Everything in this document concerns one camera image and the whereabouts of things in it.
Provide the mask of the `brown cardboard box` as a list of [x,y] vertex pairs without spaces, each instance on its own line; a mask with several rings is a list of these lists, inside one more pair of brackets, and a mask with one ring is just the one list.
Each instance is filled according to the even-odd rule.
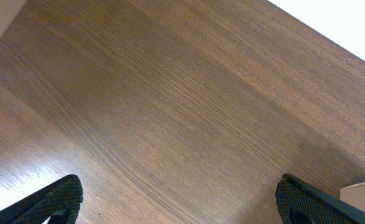
[[365,212],[365,182],[340,189],[340,200]]

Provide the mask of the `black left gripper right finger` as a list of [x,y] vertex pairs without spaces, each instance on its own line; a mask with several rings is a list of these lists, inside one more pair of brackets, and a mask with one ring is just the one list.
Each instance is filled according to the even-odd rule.
[[291,174],[283,174],[275,191],[283,224],[365,224],[365,212]]

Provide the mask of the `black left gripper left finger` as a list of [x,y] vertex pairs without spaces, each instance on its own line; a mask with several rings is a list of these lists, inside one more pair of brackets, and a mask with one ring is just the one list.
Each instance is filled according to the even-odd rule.
[[81,181],[75,174],[52,184],[0,211],[0,223],[75,224],[83,201]]

